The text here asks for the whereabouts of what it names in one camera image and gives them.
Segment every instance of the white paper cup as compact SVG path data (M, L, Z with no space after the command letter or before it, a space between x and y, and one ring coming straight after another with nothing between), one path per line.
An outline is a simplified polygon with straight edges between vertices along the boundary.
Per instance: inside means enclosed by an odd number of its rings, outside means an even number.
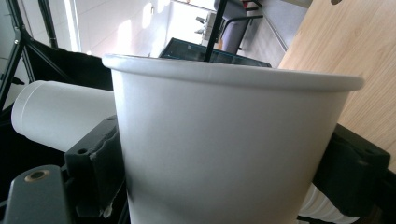
M293 223L360 77L107 55L132 223Z

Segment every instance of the light wood panel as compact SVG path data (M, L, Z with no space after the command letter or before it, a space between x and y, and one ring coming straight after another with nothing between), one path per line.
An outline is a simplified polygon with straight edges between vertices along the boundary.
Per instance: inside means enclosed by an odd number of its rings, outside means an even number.
M279 68L350 74L339 123L392 154L396 172L396 1L314 1Z

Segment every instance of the white wall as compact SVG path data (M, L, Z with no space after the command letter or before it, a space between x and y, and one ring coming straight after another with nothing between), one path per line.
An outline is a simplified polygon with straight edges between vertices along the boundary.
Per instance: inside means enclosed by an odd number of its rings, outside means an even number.
M33 38L48 44L37 1L23 3ZM155 56L164 47L169 0L51 0L49 6L62 49L98 57L105 53Z
M66 4L73 9L73 0L51 0L49 7L51 11L52 21L55 27L55 34L59 48L78 51L78 48L72 48L71 33L68 25L68 15L66 13ZM21 7L26 9L27 23L32 31L32 37L43 44L49 45L50 40L47 36L46 27L40 12L37 1L23 0Z
M190 0L190 4L196 5L198 7L205 7L210 10L215 10L213 7L215 0Z
M156 56L164 47L169 0L76 1L82 52Z
M207 12L207 10L197 7L180 4L178 2L171 2L166 42L169 42L169 40L174 37L191 43L200 44L202 41L202 35L196 34L195 31L203 28L203 25L196 20L196 17L205 19Z

